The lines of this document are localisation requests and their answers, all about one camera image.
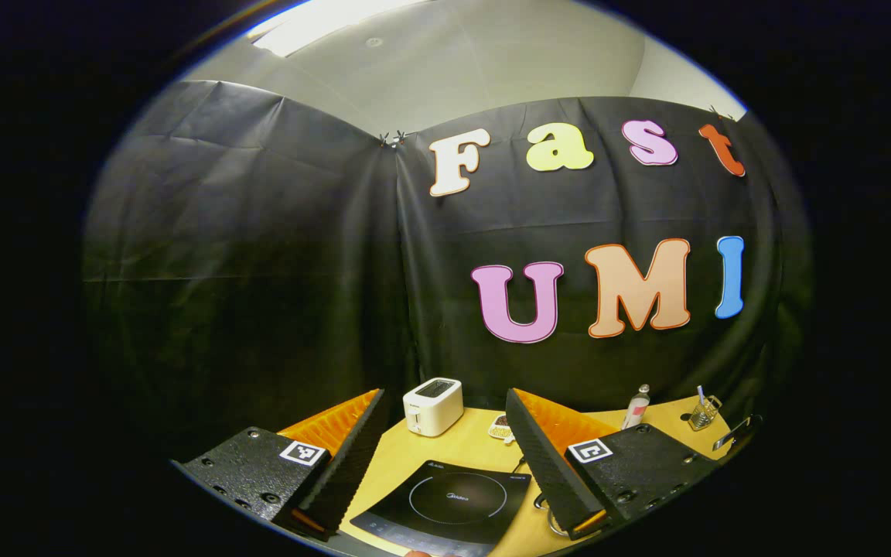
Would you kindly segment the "clear bottle with pink label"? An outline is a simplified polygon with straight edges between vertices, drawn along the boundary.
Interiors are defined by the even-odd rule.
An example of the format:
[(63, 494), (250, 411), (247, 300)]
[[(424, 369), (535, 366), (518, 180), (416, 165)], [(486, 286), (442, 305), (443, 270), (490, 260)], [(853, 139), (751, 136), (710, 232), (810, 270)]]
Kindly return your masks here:
[(630, 399), (628, 408), (626, 409), (626, 415), (623, 417), (622, 430), (634, 427), (641, 423), (644, 413), (647, 410), (647, 406), (650, 405), (649, 391), (650, 385), (641, 384), (639, 391)]

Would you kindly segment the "steel pot with black handle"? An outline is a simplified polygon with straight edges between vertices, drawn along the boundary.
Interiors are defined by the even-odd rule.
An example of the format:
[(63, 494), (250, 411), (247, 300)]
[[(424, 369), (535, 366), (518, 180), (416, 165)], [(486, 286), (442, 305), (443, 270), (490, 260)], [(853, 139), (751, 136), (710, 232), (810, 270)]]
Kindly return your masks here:
[(554, 511), (548, 506), (547, 497), (544, 494), (539, 493), (537, 497), (534, 498), (533, 505), (537, 510), (547, 512), (548, 528), (551, 529), (555, 535), (569, 538), (569, 533), (560, 528), (558, 522), (555, 521)]

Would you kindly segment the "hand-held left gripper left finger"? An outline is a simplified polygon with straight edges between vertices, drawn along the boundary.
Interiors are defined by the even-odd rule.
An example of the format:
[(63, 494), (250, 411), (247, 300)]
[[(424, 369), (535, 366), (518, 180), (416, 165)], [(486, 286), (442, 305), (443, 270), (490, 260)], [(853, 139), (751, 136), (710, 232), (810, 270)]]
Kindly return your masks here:
[(170, 454), (226, 503), (325, 542), (356, 496), (388, 415), (383, 388), (257, 389), (172, 420)]

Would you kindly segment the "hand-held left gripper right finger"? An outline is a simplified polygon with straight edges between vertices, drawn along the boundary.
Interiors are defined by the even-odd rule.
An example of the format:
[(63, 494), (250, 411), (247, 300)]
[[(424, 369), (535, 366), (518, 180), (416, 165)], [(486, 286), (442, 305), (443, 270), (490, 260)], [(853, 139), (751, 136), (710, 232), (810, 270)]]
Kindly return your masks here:
[(722, 464), (652, 425), (616, 430), (523, 389), (507, 391), (505, 410), (549, 510), (573, 540), (650, 514)]

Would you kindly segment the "black induction cooktop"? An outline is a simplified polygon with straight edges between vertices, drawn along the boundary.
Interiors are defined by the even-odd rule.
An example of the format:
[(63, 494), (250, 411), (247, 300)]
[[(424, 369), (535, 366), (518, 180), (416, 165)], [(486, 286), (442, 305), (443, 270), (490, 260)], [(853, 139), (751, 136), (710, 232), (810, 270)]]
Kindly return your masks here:
[(428, 460), (350, 524), (431, 555), (487, 557), (505, 536), (530, 484), (527, 473)]

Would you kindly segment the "white toaster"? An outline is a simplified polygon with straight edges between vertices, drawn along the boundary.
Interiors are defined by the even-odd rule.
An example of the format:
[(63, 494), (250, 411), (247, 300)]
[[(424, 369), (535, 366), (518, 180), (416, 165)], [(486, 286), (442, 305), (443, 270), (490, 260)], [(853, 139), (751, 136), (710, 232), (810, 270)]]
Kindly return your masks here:
[(455, 378), (431, 378), (402, 399), (407, 430), (418, 435), (439, 436), (464, 413), (463, 389)]

